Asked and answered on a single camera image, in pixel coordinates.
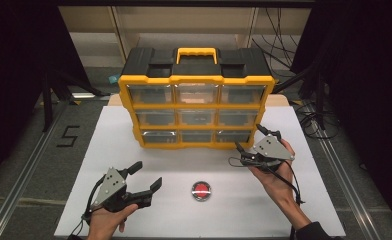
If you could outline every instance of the round button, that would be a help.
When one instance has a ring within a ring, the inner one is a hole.
[[[207,182],[196,182],[192,187],[192,195],[197,201],[206,201],[211,196],[211,186]]]

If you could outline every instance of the sleeve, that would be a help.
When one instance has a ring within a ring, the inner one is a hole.
[[[340,237],[332,238],[324,231],[319,222],[313,222],[296,232],[298,240],[328,240],[328,239],[342,239]]]

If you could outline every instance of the gray floor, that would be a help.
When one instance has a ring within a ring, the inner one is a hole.
[[[119,91],[116,85],[108,82],[108,77],[120,73],[121,68],[87,68],[86,71],[94,87],[111,93]],[[290,74],[286,71],[277,72],[282,75]],[[280,77],[281,82],[286,81],[286,79],[286,77]],[[282,92],[291,103],[300,100],[297,95],[299,85],[300,83],[297,83]],[[1,239],[54,239],[53,233],[57,222],[81,166],[100,111],[106,104],[107,100],[86,100],[67,106]],[[67,126],[79,126],[79,128],[68,131],[69,134],[78,136],[77,140],[73,147],[58,147],[60,144],[68,144],[71,141],[70,139],[62,138],[62,134]],[[42,129],[43,107],[37,103],[35,111],[30,116],[30,121],[16,148],[0,166],[0,206],[16,182],[20,170],[31,155],[38,138],[42,134]],[[336,175],[327,161],[319,140],[307,138],[307,141],[338,216],[345,228],[347,234],[345,239],[366,239],[354,216],[353,210],[345,198]],[[377,191],[368,175],[368,171],[359,167],[359,158],[345,134],[345,129],[340,129],[339,134],[331,141],[382,239],[392,239],[392,212]]]

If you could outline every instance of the metal rail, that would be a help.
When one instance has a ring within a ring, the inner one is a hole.
[[[315,112],[312,106],[307,105],[306,108],[310,112]],[[329,161],[330,166],[337,177],[339,185],[345,194],[346,200],[348,201],[349,206],[351,207],[365,238],[371,240],[381,240],[382,238],[374,226],[373,220],[367,208],[365,207],[364,202],[358,195],[354,185],[350,180],[350,177],[342,165],[336,150],[334,149],[330,140],[324,139],[328,138],[326,131],[321,130],[320,126],[315,121],[312,124],[312,128],[314,131],[318,129],[318,131],[316,131],[316,135],[320,137],[320,145],[326,154],[327,160]]]
[[[22,169],[18,177],[18,180],[15,182],[15,185],[13,186],[10,193],[6,197],[5,201],[3,202],[2,206],[0,207],[0,236],[2,235],[3,230],[5,229],[6,225],[9,222],[10,217],[13,214],[13,211],[15,210],[19,198],[24,193],[24,190],[27,187],[28,182],[30,181],[34,173],[34,170],[36,169],[47,147],[47,143],[52,136],[53,130],[67,106],[68,106],[68,101],[59,102],[56,108],[56,110],[58,111],[55,115],[55,119],[53,123],[48,128],[48,130],[41,135],[36,147],[31,153],[31,156],[28,158],[27,163]]]

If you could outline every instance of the plastic drawer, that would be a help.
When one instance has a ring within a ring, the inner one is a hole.
[[[223,85],[221,90],[221,103],[257,104],[262,99],[264,89],[264,85]]]
[[[182,142],[211,142],[213,131],[183,130],[180,134]]]
[[[223,142],[248,142],[250,130],[222,130],[216,132],[216,141]]]
[[[170,85],[128,85],[134,103],[172,103]]]
[[[182,125],[213,125],[214,109],[178,109],[178,122]]]
[[[177,103],[216,103],[218,85],[182,83],[176,87]]]
[[[258,111],[256,110],[219,110],[218,125],[253,126]]]
[[[136,110],[140,125],[174,125],[174,110],[144,109]]]
[[[168,130],[141,131],[145,143],[176,143],[177,132]]]

